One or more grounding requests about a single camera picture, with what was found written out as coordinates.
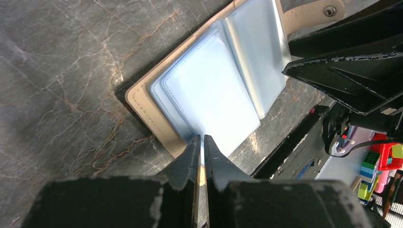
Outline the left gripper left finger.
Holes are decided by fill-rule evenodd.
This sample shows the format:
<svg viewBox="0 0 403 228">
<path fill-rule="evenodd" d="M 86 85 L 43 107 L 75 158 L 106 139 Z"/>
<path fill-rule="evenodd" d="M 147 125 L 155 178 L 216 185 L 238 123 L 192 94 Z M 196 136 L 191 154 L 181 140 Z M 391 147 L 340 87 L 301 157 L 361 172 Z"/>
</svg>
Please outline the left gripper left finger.
<svg viewBox="0 0 403 228">
<path fill-rule="evenodd" d="M 153 176 L 67 177 L 37 195 L 24 228 L 194 228 L 200 136 Z"/>
</svg>

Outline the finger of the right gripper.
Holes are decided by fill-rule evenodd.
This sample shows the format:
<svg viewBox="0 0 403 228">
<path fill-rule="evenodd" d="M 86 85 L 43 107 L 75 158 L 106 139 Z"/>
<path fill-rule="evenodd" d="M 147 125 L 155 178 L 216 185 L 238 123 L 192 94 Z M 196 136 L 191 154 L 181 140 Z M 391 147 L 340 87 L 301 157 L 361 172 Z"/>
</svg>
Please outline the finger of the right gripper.
<svg viewBox="0 0 403 228">
<path fill-rule="evenodd" d="M 361 46 L 290 62 L 284 74 L 322 91 L 355 113 L 403 106 L 403 46 Z"/>
<path fill-rule="evenodd" d="M 403 2 L 379 0 L 331 26 L 288 43 L 291 55 L 309 58 L 365 45 L 403 32 Z"/>
</svg>

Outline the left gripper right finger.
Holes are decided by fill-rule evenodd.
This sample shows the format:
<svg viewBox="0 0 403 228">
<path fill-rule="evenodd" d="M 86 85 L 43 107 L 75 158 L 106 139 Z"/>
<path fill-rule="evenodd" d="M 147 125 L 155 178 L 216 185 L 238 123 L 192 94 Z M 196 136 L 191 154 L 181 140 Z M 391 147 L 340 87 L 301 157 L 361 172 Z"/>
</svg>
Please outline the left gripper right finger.
<svg viewBox="0 0 403 228">
<path fill-rule="evenodd" d="M 204 137 L 210 228 L 370 228 L 349 187 L 335 180 L 255 179 Z"/>
</svg>

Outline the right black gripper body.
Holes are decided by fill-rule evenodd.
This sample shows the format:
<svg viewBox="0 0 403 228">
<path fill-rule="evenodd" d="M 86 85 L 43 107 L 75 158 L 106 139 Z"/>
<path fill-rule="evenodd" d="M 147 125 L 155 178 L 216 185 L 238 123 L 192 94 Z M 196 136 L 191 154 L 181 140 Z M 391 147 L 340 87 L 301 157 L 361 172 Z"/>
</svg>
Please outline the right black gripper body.
<svg viewBox="0 0 403 228">
<path fill-rule="evenodd" d="M 322 138 L 330 145 L 336 135 L 341 135 L 348 126 L 356 126 L 386 134 L 388 140 L 403 142 L 403 113 L 385 115 L 379 110 L 367 115 L 357 114 L 341 104 L 330 108 L 329 114 L 323 120 Z"/>
</svg>

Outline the beige leather card holder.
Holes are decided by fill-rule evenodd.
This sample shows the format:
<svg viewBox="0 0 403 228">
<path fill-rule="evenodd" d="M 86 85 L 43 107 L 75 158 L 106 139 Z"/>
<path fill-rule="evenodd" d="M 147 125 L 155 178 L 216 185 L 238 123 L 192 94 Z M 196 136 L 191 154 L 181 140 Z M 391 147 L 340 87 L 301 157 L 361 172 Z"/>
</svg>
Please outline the beige leather card holder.
<svg viewBox="0 0 403 228">
<path fill-rule="evenodd" d="M 235 0 L 131 86 L 126 101 L 171 156 L 196 135 L 212 136 L 229 156 L 286 85 L 288 34 L 344 15 L 341 0 L 287 11 L 278 0 Z"/>
</svg>

